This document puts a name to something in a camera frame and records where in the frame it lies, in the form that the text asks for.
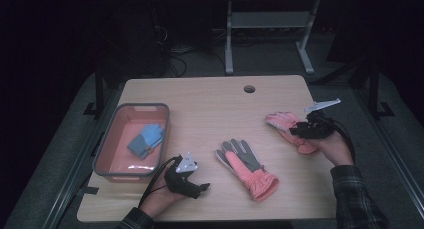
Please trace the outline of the person's right hand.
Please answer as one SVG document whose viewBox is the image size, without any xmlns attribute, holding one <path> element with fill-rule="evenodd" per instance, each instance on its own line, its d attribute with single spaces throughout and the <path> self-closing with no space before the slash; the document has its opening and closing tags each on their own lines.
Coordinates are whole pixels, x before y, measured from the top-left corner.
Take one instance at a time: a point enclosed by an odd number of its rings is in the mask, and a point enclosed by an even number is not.
<svg viewBox="0 0 424 229">
<path fill-rule="evenodd" d="M 325 139 L 311 139 L 309 143 L 317 147 L 334 166 L 354 164 L 349 147 L 338 132 Z"/>
</svg>

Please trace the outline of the white metal table frame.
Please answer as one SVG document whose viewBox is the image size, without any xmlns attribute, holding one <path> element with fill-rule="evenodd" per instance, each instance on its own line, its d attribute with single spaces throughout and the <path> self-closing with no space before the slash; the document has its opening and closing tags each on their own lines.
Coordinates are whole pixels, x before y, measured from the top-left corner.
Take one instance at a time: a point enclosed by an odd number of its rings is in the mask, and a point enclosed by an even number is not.
<svg viewBox="0 0 424 229">
<path fill-rule="evenodd" d="M 309 11 L 283 12 L 235 12 L 232 2 L 227 4 L 225 74 L 234 73 L 232 52 L 232 31 L 234 29 L 294 29 L 304 30 L 303 37 L 296 42 L 296 50 L 307 74 L 315 70 L 308 56 L 306 46 L 315 22 L 320 0 L 315 0 Z"/>
</svg>

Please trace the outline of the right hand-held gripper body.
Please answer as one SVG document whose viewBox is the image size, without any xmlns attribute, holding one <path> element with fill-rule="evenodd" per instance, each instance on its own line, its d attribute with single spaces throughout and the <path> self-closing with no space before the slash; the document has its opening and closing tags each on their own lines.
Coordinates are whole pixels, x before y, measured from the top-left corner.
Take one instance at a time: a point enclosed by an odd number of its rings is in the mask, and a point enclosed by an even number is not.
<svg viewBox="0 0 424 229">
<path fill-rule="evenodd" d="M 306 131 L 303 137 L 306 139 L 325 139 L 335 130 L 334 121 L 326 118 L 323 109 L 339 104 L 339 98 L 330 101 L 314 102 L 312 106 L 304 109 L 307 112 Z"/>
</svg>

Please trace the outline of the blue cloth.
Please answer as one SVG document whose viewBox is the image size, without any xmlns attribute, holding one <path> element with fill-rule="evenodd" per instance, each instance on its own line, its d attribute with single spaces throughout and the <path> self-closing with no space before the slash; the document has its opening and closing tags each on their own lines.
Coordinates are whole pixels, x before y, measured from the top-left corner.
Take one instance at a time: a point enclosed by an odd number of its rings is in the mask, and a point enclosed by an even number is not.
<svg viewBox="0 0 424 229">
<path fill-rule="evenodd" d="M 145 159 L 163 140 L 163 129 L 159 124 L 146 124 L 127 148 L 135 156 Z"/>
</svg>

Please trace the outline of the pink and grey glove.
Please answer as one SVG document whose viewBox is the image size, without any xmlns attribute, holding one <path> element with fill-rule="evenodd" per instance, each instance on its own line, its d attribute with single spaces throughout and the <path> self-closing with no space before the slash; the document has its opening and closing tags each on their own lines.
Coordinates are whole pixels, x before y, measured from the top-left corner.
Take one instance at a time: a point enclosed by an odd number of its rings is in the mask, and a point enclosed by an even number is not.
<svg viewBox="0 0 424 229">
<path fill-rule="evenodd" d="M 276 112 L 268 114 L 265 117 L 265 121 L 275 127 L 277 131 L 290 143 L 297 147 L 297 152 L 303 155 L 313 154 L 318 150 L 317 147 L 301 139 L 297 135 L 292 135 L 290 128 L 296 126 L 300 119 L 291 112 Z"/>
<path fill-rule="evenodd" d="M 215 156 L 241 181 L 254 201 L 262 202 L 277 190 L 279 179 L 266 171 L 245 140 L 224 141 Z"/>
</svg>

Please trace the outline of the person's left hand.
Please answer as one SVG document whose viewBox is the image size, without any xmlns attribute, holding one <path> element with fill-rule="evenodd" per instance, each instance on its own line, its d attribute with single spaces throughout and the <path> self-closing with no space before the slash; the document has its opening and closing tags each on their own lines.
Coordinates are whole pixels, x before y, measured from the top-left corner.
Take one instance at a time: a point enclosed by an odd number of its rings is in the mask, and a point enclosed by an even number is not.
<svg viewBox="0 0 424 229">
<path fill-rule="evenodd" d="M 155 218 L 184 198 L 184 195 L 171 192 L 165 180 L 161 179 L 154 184 L 153 191 L 141 203 L 139 209 L 151 218 Z"/>
</svg>

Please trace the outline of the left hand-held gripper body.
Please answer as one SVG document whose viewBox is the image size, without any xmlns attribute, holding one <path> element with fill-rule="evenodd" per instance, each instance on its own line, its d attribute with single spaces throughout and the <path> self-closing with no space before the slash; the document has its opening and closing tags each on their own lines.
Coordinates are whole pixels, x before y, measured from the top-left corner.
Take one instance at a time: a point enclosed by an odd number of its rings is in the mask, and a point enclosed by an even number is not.
<svg viewBox="0 0 424 229">
<path fill-rule="evenodd" d="M 188 180 L 189 176 L 198 169 L 190 152 L 179 155 L 165 173 L 165 181 L 171 192 L 189 197 L 190 193 L 200 192 L 200 187 Z"/>
</svg>

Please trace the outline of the black metal stand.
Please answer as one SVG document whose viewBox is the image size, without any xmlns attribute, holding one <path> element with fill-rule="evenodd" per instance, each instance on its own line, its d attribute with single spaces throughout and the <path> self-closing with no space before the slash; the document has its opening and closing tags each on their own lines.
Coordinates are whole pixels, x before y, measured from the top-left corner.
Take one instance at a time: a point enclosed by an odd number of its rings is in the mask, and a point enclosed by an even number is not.
<svg viewBox="0 0 424 229">
<path fill-rule="evenodd" d="M 104 110 L 104 89 L 101 65 L 98 65 L 94 72 L 95 79 L 95 101 L 87 104 L 84 115 L 92 115 L 98 119 Z"/>
<path fill-rule="evenodd" d="M 368 110 L 376 120 L 379 120 L 381 117 L 395 116 L 387 102 L 380 102 L 378 100 L 379 72 L 377 62 L 373 61 L 369 71 Z"/>
</svg>

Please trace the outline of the pink basket with grey rim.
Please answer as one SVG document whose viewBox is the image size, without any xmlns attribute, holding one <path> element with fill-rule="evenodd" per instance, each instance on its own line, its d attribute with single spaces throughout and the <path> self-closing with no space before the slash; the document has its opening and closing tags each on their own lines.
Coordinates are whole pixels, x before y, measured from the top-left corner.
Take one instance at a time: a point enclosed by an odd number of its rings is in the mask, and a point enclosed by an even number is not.
<svg viewBox="0 0 424 229">
<path fill-rule="evenodd" d="M 159 124 L 162 142 L 145 159 L 130 152 L 128 144 L 146 124 Z M 148 181 L 164 162 L 170 109 L 163 103 L 126 103 L 113 113 L 99 146 L 93 171 L 111 182 L 137 183 Z"/>
</svg>

